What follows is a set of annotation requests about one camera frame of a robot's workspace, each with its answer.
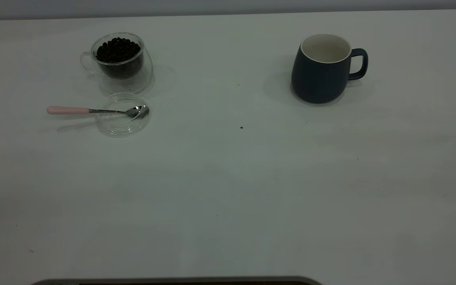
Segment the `gray wall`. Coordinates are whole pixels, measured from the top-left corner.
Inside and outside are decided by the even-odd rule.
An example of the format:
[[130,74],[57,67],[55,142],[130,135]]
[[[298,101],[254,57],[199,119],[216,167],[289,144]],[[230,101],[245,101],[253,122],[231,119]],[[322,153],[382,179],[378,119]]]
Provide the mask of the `gray wall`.
[[452,8],[456,0],[0,0],[0,19]]

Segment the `glass cup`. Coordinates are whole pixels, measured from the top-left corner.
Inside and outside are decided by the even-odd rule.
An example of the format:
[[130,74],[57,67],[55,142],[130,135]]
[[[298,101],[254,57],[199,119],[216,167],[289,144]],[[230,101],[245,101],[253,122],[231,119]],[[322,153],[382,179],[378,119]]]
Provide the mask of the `glass cup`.
[[[141,47],[140,51],[132,58],[120,63],[104,63],[98,60],[96,58],[98,48],[113,38],[130,40]],[[96,40],[90,52],[81,54],[80,63],[87,71],[96,76],[96,80],[103,89],[111,93],[138,93],[147,87],[152,77],[152,60],[143,40],[128,32],[116,32]]]

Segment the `spoon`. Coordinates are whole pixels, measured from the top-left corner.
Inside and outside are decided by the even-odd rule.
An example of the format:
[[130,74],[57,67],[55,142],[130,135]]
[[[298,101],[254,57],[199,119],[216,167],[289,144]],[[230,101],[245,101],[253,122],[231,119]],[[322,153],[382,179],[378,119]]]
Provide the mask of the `spoon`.
[[127,111],[116,111],[116,110],[97,110],[97,109],[88,109],[88,108],[78,108],[78,107],[61,107],[61,106],[49,106],[47,107],[47,113],[51,115],[82,115],[82,114],[94,114],[97,112],[115,112],[119,114],[125,114],[128,117],[136,117],[141,112],[143,117],[149,113],[149,107],[146,105],[135,106]]

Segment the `mug rim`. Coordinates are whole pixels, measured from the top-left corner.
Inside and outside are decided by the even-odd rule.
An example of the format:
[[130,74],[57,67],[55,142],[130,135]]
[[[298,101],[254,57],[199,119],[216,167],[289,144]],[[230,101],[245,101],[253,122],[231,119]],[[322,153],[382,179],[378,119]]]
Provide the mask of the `mug rim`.
[[[125,60],[125,61],[120,61],[120,62],[118,62],[118,63],[105,63],[105,62],[103,62],[103,61],[98,60],[98,59],[96,58],[96,56],[94,56],[94,52],[93,52],[93,51],[94,51],[94,46],[95,46],[100,40],[103,40],[104,38],[107,38],[107,37],[109,37],[109,36],[114,36],[114,35],[116,35],[116,34],[128,34],[128,35],[130,35],[130,36],[136,37],[136,38],[142,43],[142,46],[141,46],[141,48],[140,48],[140,51],[139,51],[137,54],[135,54],[135,56],[133,56],[132,58],[127,59],[127,60]],[[112,34],[107,34],[107,35],[105,35],[105,36],[102,36],[101,38],[98,38],[98,40],[96,40],[96,41],[93,43],[93,45],[91,46],[91,52],[90,52],[90,54],[91,54],[91,58],[92,58],[96,63],[99,63],[100,65],[108,65],[108,66],[123,65],[123,64],[125,64],[125,63],[129,63],[130,61],[132,61],[132,60],[134,60],[135,58],[137,58],[138,56],[140,56],[140,55],[142,54],[142,52],[143,52],[144,46],[145,46],[145,45],[144,45],[144,43],[143,43],[143,40],[142,40],[139,36],[137,36],[137,35],[135,35],[135,34],[132,34],[132,33],[130,33],[130,32],[125,32],[125,31],[113,32]]]
[[[343,59],[337,60],[337,61],[332,61],[332,62],[330,62],[330,63],[326,63],[326,62],[324,62],[324,61],[319,61],[319,60],[313,59],[313,58],[309,57],[309,56],[304,52],[304,49],[302,49],[302,45],[304,44],[304,42],[305,42],[306,40],[308,40],[309,38],[312,38],[313,36],[334,36],[334,37],[336,37],[336,38],[340,38],[341,40],[343,40],[343,41],[348,45],[349,53],[348,53]],[[304,39],[302,40],[302,42],[300,43],[300,52],[302,52],[302,54],[303,54],[304,56],[306,56],[306,58],[309,58],[310,60],[315,61],[315,62],[317,62],[317,63],[324,63],[325,65],[331,65],[331,64],[333,64],[333,63],[340,63],[341,61],[343,61],[343,60],[345,60],[346,58],[348,58],[349,56],[351,56],[351,51],[352,51],[352,49],[351,49],[351,44],[350,44],[350,42],[348,42],[348,40],[346,40],[346,39],[343,38],[342,36],[338,36],[338,35],[336,35],[336,34],[329,34],[329,33],[327,33],[327,34],[313,34],[313,35],[311,35],[311,36],[308,36],[307,38],[304,38]]]

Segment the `coffee bean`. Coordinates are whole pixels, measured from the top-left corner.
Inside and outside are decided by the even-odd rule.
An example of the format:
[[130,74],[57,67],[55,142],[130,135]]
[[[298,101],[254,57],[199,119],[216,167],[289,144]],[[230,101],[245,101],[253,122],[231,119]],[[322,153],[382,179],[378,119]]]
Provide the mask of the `coffee bean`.
[[141,47],[127,38],[113,38],[98,47],[96,58],[104,63],[120,63],[138,54]]

